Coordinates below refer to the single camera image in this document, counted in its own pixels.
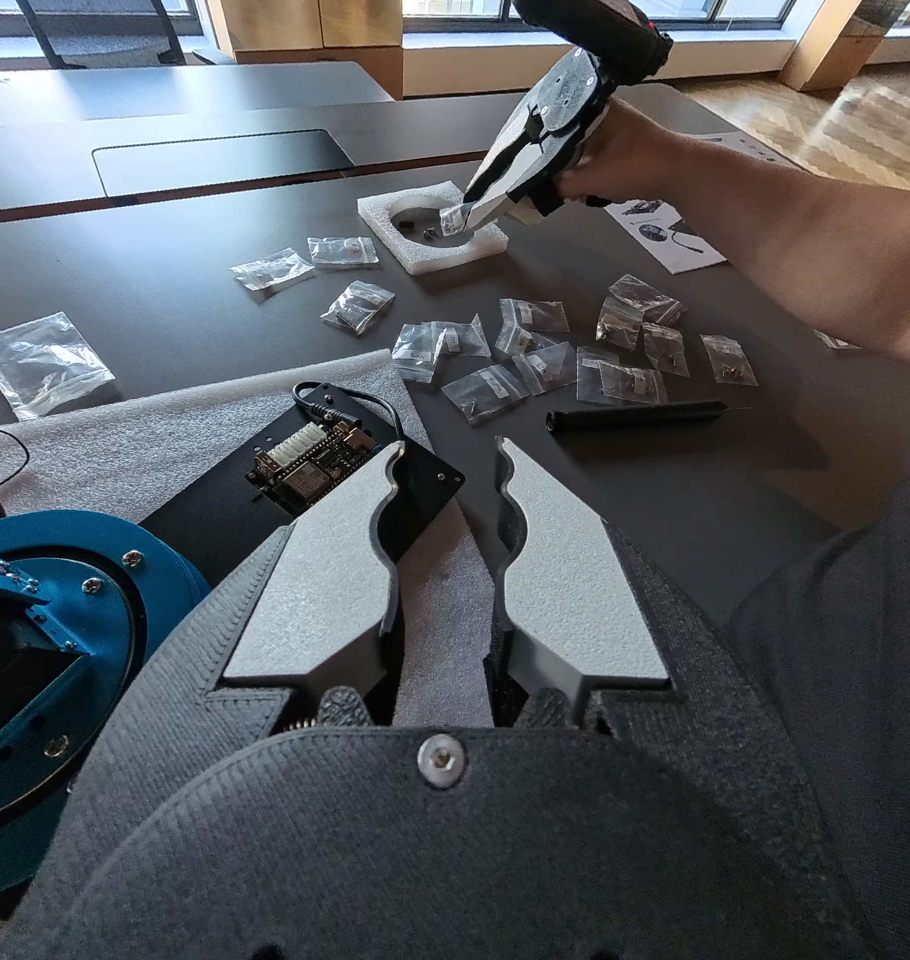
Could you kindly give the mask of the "cluster of labelled screw bags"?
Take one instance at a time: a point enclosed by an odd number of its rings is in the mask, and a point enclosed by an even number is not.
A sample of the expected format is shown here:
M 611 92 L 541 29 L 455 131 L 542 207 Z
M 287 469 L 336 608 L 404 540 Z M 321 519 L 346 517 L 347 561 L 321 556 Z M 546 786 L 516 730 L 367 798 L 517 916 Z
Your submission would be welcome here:
M 378 258 L 369 237 L 311 238 L 313 262 L 305 261 L 293 248 L 287 247 L 269 258 L 261 258 L 230 268 L 235 280 L 250 292 L 262 292 L 300 281 L 317 266 L 373 265 Z M 353 280 L 321 315 L 330 326 L 361 336 L 375 318 L 394 299 L 386 288 L 364 280 Z M 550 387 L 563 381 L 560 359 L 549 359 L 547 349 L 556 343 L 546 333 L 568 333 L 569 323 L 559 301 L 531 301 L 517 297 L 499 301 L 503 326 L 496 350 L 512 358 L 526 376 L 533 376 L 532 391 L 537 393 L 542 382 Z M 643 340 L 644 353 L 653 371 L 633 371 L 620 367 L 616 358 L 603 355 L 589 359 L 585 365 L 602 373 L 604 395 L 608 399 L 654 402 L 660 382 L 656 374 L 687 378 L 690 374 L 683 336 L 676 322 L 684 307 L 672 296 L 663 294 L 646 282 L 624 274 L 611 284 L 600 311 L 596 338 L 619 349 L 632 352 L 638 339 Z M 394 359 L 402 366 L 406 378 L 430 381 L 437 359 L 443 354 L 490 356 L 480 320 L 470 324 L 423 322 L 409 326 L 400 335 Z

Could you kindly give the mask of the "person's right hand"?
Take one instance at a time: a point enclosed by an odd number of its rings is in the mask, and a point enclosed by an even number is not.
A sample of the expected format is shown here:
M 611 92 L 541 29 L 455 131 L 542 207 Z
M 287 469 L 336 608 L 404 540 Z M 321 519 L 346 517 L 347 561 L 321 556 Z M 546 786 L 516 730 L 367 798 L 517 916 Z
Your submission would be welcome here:
M 701 141 L 658 125 L 617 97 L 583 144 L 578 163 L 554 177 L 564 200 L 595 196 L 610 202 L 667 200 L 702 147 Z

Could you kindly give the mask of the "glass partition wood base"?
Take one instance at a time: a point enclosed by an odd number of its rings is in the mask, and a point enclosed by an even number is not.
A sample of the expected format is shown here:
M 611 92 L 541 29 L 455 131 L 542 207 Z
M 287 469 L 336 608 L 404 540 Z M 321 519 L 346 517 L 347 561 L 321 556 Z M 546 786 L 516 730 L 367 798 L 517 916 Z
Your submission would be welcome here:
M 207 1 L 217 43 L 241 65 L 355 63 L 403 97 L 401 1 Z

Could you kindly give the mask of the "dark desk with flap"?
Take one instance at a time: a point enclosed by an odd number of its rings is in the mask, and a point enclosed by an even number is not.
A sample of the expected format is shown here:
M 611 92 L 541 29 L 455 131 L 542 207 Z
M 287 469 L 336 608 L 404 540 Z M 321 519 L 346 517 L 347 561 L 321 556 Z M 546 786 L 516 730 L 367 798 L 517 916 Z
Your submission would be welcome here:
M 520 93 L 0 126 L 0 223 L 477 165 Z

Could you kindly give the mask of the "printed instruction manual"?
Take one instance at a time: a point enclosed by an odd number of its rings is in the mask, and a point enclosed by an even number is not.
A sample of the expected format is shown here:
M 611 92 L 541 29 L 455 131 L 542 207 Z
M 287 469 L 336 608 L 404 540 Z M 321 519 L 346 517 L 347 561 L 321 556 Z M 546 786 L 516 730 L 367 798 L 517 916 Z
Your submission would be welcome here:
M 766 165 L 797 168 L 784 156 L 739 131 L 695 134 L 694 138 L 756 157 Z M 725 263 L 724 256 L 697 234 L 675 208 L 662 200 L 635 199 L 611 203 L 605 211 L 670 274 Z

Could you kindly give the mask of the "wooden pillar base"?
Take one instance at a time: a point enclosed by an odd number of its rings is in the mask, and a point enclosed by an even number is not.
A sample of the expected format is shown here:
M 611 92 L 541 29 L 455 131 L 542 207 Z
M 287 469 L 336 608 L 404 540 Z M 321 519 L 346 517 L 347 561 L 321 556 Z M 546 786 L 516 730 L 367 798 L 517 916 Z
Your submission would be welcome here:
M 860 72 L 910 1 L 825 1 L 807 27 L 778 81 L 811 92 L 841 90 Z

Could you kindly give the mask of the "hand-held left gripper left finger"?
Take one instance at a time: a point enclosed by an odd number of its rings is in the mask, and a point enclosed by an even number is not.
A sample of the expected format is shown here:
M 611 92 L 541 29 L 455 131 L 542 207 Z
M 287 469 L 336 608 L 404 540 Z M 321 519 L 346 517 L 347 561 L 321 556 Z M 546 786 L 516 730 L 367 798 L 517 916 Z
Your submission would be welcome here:
M 398 493 L 395 441 L 293 523 L 281 556 L 222 673 L 242 687 L 367 694 L 386 675 L 380 636 L 398 604 L 398 574 L 377 524 Z

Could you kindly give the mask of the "black pen screwdriver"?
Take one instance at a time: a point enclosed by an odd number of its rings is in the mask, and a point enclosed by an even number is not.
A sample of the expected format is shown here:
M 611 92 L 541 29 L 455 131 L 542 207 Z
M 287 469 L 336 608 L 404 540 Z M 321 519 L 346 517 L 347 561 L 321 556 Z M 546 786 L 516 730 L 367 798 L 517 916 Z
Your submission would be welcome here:
M 545 426 L 555 437 L 583 431 L 609 428 L 650 428 L 712 422 L 732 412 L 749 412 L 752 406 L 731 406 L 719 399 L 623 407 L 608 406 L 592 410 L 552 410 Z

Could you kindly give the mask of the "white foam square with hole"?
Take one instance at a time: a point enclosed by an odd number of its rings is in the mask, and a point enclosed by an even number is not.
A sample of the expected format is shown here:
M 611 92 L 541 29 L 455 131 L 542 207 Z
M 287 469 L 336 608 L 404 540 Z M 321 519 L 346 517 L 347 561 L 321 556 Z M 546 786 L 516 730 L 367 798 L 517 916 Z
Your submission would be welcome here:
M 509 236 L 491 222 L 460 246 L 417 243 L 400 233 L 392 222 L 396 214 L 414 209 L 440 211 L 462 199 L 462 191 L 450 180 L 437 184 L 372 195 L 357 200 L 359 216 L 399 264 L 411 276 L 458 267 L 506 251 Z

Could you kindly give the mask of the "black mesh chair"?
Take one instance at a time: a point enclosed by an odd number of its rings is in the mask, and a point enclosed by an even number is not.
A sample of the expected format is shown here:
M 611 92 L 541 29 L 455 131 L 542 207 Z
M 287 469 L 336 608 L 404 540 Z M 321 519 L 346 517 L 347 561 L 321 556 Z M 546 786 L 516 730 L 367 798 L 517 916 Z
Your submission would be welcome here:
M 53 69 L 185 66 L 161 1 L 19 1 Z

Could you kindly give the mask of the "empty clear plastic bag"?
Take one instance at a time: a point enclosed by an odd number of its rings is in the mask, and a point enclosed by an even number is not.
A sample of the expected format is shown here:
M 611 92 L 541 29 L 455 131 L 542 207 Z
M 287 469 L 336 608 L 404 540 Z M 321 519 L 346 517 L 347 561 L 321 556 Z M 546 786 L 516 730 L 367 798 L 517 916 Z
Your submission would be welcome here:
M 0 390 L 20 422 L 115 379 L 63 312 L 0 331 Z

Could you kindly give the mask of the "white foam sheet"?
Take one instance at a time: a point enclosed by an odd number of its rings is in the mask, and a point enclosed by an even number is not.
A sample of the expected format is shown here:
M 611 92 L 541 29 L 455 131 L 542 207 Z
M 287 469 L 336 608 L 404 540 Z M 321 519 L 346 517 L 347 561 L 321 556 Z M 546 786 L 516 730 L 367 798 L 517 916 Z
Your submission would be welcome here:
M 345 384 L 390 402 L 409 435 L 440 453 L 383 349 L 8 424 L 30 462 L 0 498 L 10 514 L 82 509 L 141 522 L 288 409 L 301 380 Z M 483 658 L 493 582 L 457 503 L 443 509 L 398 571 L 405 651 L 393 724 L 491 727 Z

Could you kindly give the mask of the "light grey desk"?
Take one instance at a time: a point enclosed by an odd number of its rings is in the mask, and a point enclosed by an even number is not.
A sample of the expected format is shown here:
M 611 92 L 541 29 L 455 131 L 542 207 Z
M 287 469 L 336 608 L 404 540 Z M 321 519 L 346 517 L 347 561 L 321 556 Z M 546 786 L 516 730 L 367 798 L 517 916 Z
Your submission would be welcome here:
M 352 62 L 0 72 L 0 127 L 390 101 Z

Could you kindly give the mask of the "person's right forearm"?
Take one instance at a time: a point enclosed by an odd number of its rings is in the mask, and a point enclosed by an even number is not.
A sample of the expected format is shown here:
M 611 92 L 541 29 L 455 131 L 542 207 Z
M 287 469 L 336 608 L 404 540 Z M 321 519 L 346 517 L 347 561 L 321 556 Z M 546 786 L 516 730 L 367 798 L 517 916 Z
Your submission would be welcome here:
M 910 191 L 789 169 L 667 134 L 668 200 L 809 327 L 910 363 Z

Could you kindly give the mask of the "black control circuit board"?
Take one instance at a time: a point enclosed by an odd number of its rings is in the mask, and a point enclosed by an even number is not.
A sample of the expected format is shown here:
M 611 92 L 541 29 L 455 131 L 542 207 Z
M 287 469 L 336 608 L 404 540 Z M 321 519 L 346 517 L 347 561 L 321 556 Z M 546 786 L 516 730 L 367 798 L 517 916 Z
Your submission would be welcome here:
M 297 519 L 381 449 L 359 422 L 308 423 L 271 449 L 257 449 L 245 477 Z

